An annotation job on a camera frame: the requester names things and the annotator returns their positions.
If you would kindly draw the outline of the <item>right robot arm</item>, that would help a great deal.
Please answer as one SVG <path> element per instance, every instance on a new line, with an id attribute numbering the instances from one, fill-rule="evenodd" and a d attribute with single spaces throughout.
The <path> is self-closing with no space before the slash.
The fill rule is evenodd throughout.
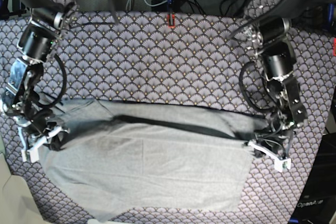
<path id="1" fill-rule="evenodd" d="M 63 27 L 68 24 L 74 3 L 62 6 L 53 0 L 20 1 L 30 9 L 31 19 L 17 43 L 22 56 L 14 61 L 10 69 L 8 83 L 1 95 L 1 112 L 16 120 L 19 132 L 28 134 L 27 137 L 21 137 L 25 152 L 32 152 L 41 145 L 58 151 L 61 149 L 59 133 L 69 132 L 50 119 L 52 108 L 61 101 L 67 88 L 67 74 L 59 56 L 55 56 L 62 72 L 58 97 L 44 104 L 34 86 L 44 74 L 43 64 L 51 55 Z"/>

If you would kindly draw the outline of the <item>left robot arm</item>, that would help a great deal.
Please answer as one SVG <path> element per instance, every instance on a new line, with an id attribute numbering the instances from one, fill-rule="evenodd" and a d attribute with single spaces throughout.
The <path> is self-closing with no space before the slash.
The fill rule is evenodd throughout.
<path id="1" fill-rule="evenodd" d="M 247 0 L 230 35 L 251 60 L 238 84 L 248 105 L 268 116 L 246 146 L 257 157 L 289 166 L 292 148 L 318 149 L 335 83 L 333 42 L 312 28 L 313 9 L 333 0 Z"/>

